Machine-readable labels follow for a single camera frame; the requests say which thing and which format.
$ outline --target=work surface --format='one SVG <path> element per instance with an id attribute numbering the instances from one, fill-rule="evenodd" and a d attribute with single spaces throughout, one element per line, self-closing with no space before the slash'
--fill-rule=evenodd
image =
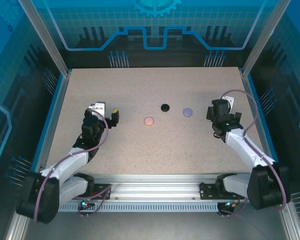
<path id="1" fill-rule="evenodd" d="M 84 112 L 106 102 L 106 117 L 119 109 L 117 127 L 79 171 L 88 174 L 244 173 L 248 169 L 206 119 L 211 101 L 230 89 L 244 89 L 236 67 L 73 69 L 52 142 L 47 167 L 64 157 L 81 134 Z M 253 120 L 247 97 L 235 98 L 241 124 Z M 170 110 L 163 112 L 162 104 Z M 183 109 L 193 111 L 191 117 Z M 154 124 L 146 126 L 144 118 Z M 261 148 L 254 126 L 248 135 Z"/>

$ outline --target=blue enclosure wall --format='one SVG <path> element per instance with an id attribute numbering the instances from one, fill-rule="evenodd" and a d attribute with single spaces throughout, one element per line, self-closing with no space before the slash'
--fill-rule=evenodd
<path id="1" fill-rule="evenodd" d="M 60 73 L 17 0 L 0 1 L 0 239 L 33 161 Z"/>
<path id="2" fill-rule="evenodd" d="M 278 160 L 300 180 L 300 0 L 292 0 L 251 77 Z"/>
<path id="3" fill-rule="evenodd" d="M 33 2 L 69 68 L 120 68 L 242 67 L 277 0 Z"/>

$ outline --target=small round puck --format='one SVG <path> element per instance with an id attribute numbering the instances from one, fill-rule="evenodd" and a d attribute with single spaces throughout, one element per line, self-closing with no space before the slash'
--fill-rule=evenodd
<path id="1" fill-rule="evenodd" d="M 147 126 L 152 126 L 154 124 L 154 119 L 150 116 L 146 117 L 144 119 L 144 124 L 147 125 Z"/>
<path id="2" fill-rule="evenodd" d="M 170 109 L 170 107 L 169 107 L 168 104 L 162 104 L 162 105 L 161 105 L 161 110 L 162 110 L 163 112 L 168 112 L 169 109 Z"/>
<path id="3" fill-rule="evenodd" d="M 192 116 L 192 110 L 190 108 L 185 108 L 183 110 L 183 115 L 186 117 L 191 117 Z"/>

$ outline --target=purple disc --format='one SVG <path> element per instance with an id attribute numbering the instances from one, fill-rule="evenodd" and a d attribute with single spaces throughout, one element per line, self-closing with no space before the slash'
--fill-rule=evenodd
<path id="1" fill-rule="evenodd" d="M 191 117 L 192 116 L 192 110 L 190 108 L 185 108 L 183 110 L 183 115 L 186 117 Z"/>

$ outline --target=cable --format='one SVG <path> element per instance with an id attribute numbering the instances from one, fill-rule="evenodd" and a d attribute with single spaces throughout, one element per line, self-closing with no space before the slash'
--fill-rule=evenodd
<path id="1" fill-rule="evenodd" d="M 103 189 L 101 192 L 98 192 L 96 195 L 93 195 L 93 196 L 87 196 L 87 197 L 76 196 L 74 199 L 78 199 L 78 200 L 94 199 L 94 198 L 99 197 L 100 195 L 102 195 L 105 191 L 108 191 L 108 189 L 111 189 L 111 187 L 112 187 L 112 185 L 109 185 L 105 189 Z"/>
<path id="2" fill-rule="evenodd" d="M 257 121 L 257 118 L 258 118 L 258 115 L 259 115 L 259 111 L 258 111 L 258 105 L 257 105 L 257 102 L 256 100 L 254 99 L 254 97 L 250 94 L 250 93 L 247 93 L 246 91 L 243 91 L 241 89 L 231 89 L 229 91 L 226 91 L 224 94 L 221 95 L 221 99 L 227 95 L 228 93 L 233 93 L 233 92 L 238 92 L 238 93 L 243 93 L 245 95 L 247 95 L 253 102 L 253 105 L 254 105 L 254 108 L 255 108 L 255 116 L 254 116 L 254 119 L 252 121 L 252 123 L 244 130 L 243 132 L 243 136 L 245 136 L 248 132 L 248 130 L 250 128 L 252 128 L 252 126 L 255 124 L 255 122 Z"/>
<path id="3" fill-rule="evenodd" d="M 274 167 L 271 165 L 271 163 L 260 153 L 258 152 L 255 147 L 245 138 L 246 134 L 247 134 L 247 131 L 255 124 L 255 122 L 257 121 L 257 118 L 258 118 L 258 114 L 259 114 L 259 111 L 258 111 L 258 105 L 257 105 L 257 102 L 256 100 L 254 99 L 254 97 L 249 94 L 248 92 L 246 91 L 243 91 L 241 89 L 232 89 L 232 90 L 229 90 L 229 91 L 226 91 L 224 94 L 221 95 L 221 99 L 228 93 L 233 93 L 233 92 L 238 92 L 238 93 L 243 93 L 243 94 L 246 94 L 253 102 L 254 104 L 254 108 L 255 108 L 255 116 L 254 116 L 254 119 L 252 121 L 252 123 L 244 130 L 243 132 L 243 139 L 244 139 L 244 142 L 262 159 L 264 160 L 264 162 L 268 165 L 268 167 L 271 169 L 276 181 L 278 182 L 279 184 L 279 187 L 280 187 L 280 190 L 281 190 L 281 194 L 282 194 L 282 206 L 281 207 L 274 207 L 275 209 L 277 209 L 278 211 L 280 210 L 283 210 L 286 205 L 287 205 L 287 196 L 286 196 L 286 192 L 285 192 L 285 188 L 280 180 L 280 177 L 279 175 L 277 174 L 276 170 L 274 169 Z"/>
<path id="4" fill-rule="evenodd" d="M 246 198 L 244 200 L 242 207 L 238 211 L 236 211 L 235 213 L 232 213 L 231 216 L 236 216 L 239 213 L 241 213 L 243 211 L 243 209 L 246 207 L 247 203 L 248 203 L 248 198 Z"/>
<path id="5" fill-rule="evenodd" d="M 219 136 L 216 135 L 215 132 L 213 133 L 213 136 L 214 136 L 216 139 L 219 139 L 219 138 L 220 138 Z"/>
<path id="6" fill-rule="evenodd" d="M 70 157 L 73 157 L 73 156 L 76 156 L 76 155 L 79 155 L 79 154 L 83 154 L 83 153 L 87 153 L 87 152 L 93 151 L 93 150 L 101 147 L 106 142 L 106 140 L 107 140 L 107 138 L 109 136 L 109 126 L 108 126 L 108 123 L 107 123 L 106 119 L 104 118 L 104 116 L 102 116 L 99 112 L 97 112 L 95 110 L 92 110 L 90 108 L 88 108 L 88 111 L 97 114 L 102 119 L 102 121 L 105 124 L 105 136 L 104 136 L 102 142 L 99 143 L 97 146 L 94 146 L 94 147 L 89 148 L 87 150 L 77 151 L 77 152 L 74 152 L 72 154 L 68 154 L 67 156 L 65 156 L 64 158 L 62 158 L 60 161 L 58 161 L 54 165 L 54 167 L 49 171 L 49 173 L 47 174 L 47 176 L 45 177 L 45 179 L 42 182 L 42 185 L 41 185 L 41 187 L 39 189 L 39 192 L 38 192 L 38 197 L 37 197 L 36 202 L 35 202 L 34 215 L 33 215 L 33 220 L 34 220 L 35 223 L 38 222 L 39 205 L 40 205 L 40 200 L 41 200 L 41 196 L 42 196 L 42 193 L 44 191 L 45 185 L 46 185 L 49 177 L 54 173 L 54 171 L 57 169 L 57 167 L 60 164 L 62 164 L 65 160 L 69 159 Z"/>
<path id="7" fill-rule="evenodd" d="M 227 211 L 227 210 L 221 210 L 222 212 L 224 212 L 224 213 L 227 213 L 227 214 L 230 214 L 230 216 L 236 216 L 236 217 L 238 217 L 238 218 L 240 218 L 240 219 L 242 219 L 242 220 L 245 220 L 245 221 L 247 221 L 247 222 L 249 222 L 252 226 L 254 226 L 254 228 L 259 232 L 259 233 L 261 233 L 266 239 L 269 239 L 261 230 L 260 230 L 260 228 L 258 228 L 252 221 L 250 221 L 248 218 L 246 218 L 246 217 L 243 217 L 243 216 L 240 216 L 240 215 L 236 215 L 236 213 L 234 213 L 234 214 L 231 214 L 231 212 L 230 211 Z"/>
<path id="8" fill-rule="evenodd" d="M 283 210 L 287 205 L 287 196 L 285 192 L 284 185 L 282 184 L 280 177 L 274 167 L 271 165 L 271 163 L 259 152 L 255 149 L 255 147 L 244 137 L 244 142 L 268 165 L 268 167 L 271 169 L 276 181 L 279 184 L 281 194 L 282 194 L 282 206 L 281 207 L 274 207 L 274 209 L 277 209 L 278 211 Z"/>
<path id="9" fill-rule="evenodd" d="M 97 207 L 97 209 L 96 209 L 94 212 L 92 212 L 92 213 L 90 213 L 90 214 L 86 214 L 87 217 L 96 214 L 96 213 L 100 210 L 100 208 L 101 208 L 102 205 L 104 204 L 104 202 L 105 202 L 105 200 L 106 200 L 106 198 L 107 198 L 107 196 L 108 196 L 108 194 L 109 194 L 109 192 L 110 192 L 110 190 L 111 190 L 111 187 L 112 187 L 112 186 L 109 185 L 109 186 L 107 186 L 103 191 L 99 192 L 98 194 L 96 194 L 96 195 L 94 195 L 94 196 L 89 196 L 90 199 L 96 198 L 96 197 L 100 196 L 101 194 L 103 194 L 103 193 L 106 191 L 106 194 L 104 195 L 104 197 L 103 197 L 102 202 L 100 203 L 100 205 Z M 75 197 L 75 199 L 83 199 L 83 198 L 84 198 L 84 197 Z M 78 213 L 81 215 L 81 217 L 83 216 L 83 214 L 81 214 L 80 207 L 78 207 Z"/>

